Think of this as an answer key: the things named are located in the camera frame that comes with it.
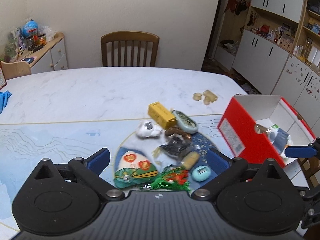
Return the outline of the light blue oval device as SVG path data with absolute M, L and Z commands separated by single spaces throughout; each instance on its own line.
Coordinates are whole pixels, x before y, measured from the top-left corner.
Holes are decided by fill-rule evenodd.
M 208 166 L 198 166 L 191 173 L 191 177 L 196 182 L 207 180 L 211 175 L 211 169 Z

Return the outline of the white blue printed pouch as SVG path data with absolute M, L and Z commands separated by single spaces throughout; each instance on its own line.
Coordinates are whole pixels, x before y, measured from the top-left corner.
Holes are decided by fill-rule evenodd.
M 284 154 L 285 148 L 293 145 L 291 135 L 276 124 L 268 128 L 267 136 L 279 155 Z

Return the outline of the beige small round piece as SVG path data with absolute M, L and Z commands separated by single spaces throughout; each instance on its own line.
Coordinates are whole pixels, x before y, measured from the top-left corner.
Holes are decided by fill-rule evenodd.
M 193 94 L 193 100 L 201 101 L 202 100 L 202 94 L 201 93 L 194 93 Z

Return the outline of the pale green oval case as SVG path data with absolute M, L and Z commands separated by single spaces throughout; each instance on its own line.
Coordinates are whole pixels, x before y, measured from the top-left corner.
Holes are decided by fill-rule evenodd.
M 180 129 L 190 134 L 194 134 L 198 131 L 197 123 L 183 112 L 173 110 L 172 114 L 175 116 L 177 120 L 177 126 Z

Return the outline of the black beads plastic bag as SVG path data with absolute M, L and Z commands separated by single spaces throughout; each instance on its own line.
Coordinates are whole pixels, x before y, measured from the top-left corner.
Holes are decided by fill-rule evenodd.
M 182 160 L 190 151 L 191 141 L 181 135 L 173 134 L 170 140 L 160 146 L 160 149 L 169 157 Z

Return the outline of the blue cloth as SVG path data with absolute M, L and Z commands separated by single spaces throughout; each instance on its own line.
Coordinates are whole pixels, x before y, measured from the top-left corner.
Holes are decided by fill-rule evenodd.
M 12 94 L 8 90 L 5 92 L 0 92 L 0 114 L 2 114 L 3 109 L 7 106 L 8 100 L 11 95 Z

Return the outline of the red white cardboard box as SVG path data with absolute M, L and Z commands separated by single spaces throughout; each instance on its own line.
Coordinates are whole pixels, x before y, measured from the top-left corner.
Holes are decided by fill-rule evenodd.
M 270 139 L 272 127 L 289 135 L 289 146 L 305 146 L 316 139 L 298 112 L 278 95 L 235 95 L 218 124 L 234 156 L 254 164 L 273 158 L 284 168 L 295 158 L 275 148 Z

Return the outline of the low white side cabinet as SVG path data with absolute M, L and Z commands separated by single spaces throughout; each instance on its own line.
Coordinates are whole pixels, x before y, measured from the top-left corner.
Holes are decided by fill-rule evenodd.
M 26 61 L 32 74 L 67 70 L 67 54 L 65 48 L 65 36 L 56 33 L 52 41 L 36 52 L 25 50 L 17 61 Z

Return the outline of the wooden chair behind table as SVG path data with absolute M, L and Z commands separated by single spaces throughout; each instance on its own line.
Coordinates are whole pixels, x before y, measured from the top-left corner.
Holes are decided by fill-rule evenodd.
M 116 31 L 101 37 L 104 67 L 154 67 L 159 36 L 144 31 Z

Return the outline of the beige soap bar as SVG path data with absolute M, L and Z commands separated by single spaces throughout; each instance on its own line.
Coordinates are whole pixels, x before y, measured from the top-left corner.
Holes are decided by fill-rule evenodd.
M 190 170 L 198 161 L 199 161 L 200 155 L 193 151 L 189 152 L 181 161 L 181 165 L 186 169 Z

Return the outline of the beige small block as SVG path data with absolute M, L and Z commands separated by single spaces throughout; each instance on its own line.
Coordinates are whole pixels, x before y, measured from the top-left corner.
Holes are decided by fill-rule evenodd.
M 203 93 L 204 95 L 204 100 L 203 103 L 205 105 L 209 105 L 210 103 L 214 103 L 215 101 L 217 101 L 218 96 L 215 95 L 213 92 L 211 92 L 210 90 L 206 90 Z

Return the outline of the blue globe ornament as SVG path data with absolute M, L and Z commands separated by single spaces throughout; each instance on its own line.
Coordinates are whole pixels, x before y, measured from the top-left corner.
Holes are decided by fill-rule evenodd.
M 22 28 L 22 34 L 25 38 L 28 38 L 33 31 L 38 30 L 38 24 L 34 20 L 28 21 Z

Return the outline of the white wooden wall cabinet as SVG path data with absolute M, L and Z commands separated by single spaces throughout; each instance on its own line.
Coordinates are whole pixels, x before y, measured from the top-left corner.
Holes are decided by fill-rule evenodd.
M 319 134 L 319 0 L 221 0 L 212 57 Z

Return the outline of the yellow rectangular box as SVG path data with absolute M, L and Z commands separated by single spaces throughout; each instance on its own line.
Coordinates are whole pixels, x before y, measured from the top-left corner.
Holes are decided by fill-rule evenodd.
M 177 125 L 176 117 L 160 102 L 149 104 L 148 115 L 165 130 Z

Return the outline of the green red tassel ornament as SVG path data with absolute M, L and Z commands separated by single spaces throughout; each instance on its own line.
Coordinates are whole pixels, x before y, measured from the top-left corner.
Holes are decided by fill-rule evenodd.
M 184 167 L 166 167 L 151 184 L 140 187 L 143 191 L 190 191 L 189 172 Z

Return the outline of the white green embroidered sachet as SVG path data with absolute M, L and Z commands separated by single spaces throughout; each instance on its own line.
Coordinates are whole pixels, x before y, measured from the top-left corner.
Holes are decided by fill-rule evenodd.
M 121 156 L 114 172 L 114 184 L 119 189 L 125 189 L 151 183 L 158 174 L 155 165 L 145 155 L 135 151 L 126 151 Z

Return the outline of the wooden chair beside box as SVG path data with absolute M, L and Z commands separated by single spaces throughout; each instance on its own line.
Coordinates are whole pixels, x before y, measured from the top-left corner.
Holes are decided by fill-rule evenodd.
M 320 163 L 316 157 L 298 158 L 298 163 L 311 189 L 319 185 Z

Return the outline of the silver foil snack bag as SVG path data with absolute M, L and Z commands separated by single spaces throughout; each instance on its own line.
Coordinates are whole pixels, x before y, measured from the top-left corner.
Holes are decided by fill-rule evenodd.
M 270 133 L 270 129 L 263 126 L 263 125 L 260 125 L 260 124 L 255 124 L 254 126 L 254 130 L 257 134 L 265 134 L 266 136 L 269 135 Z

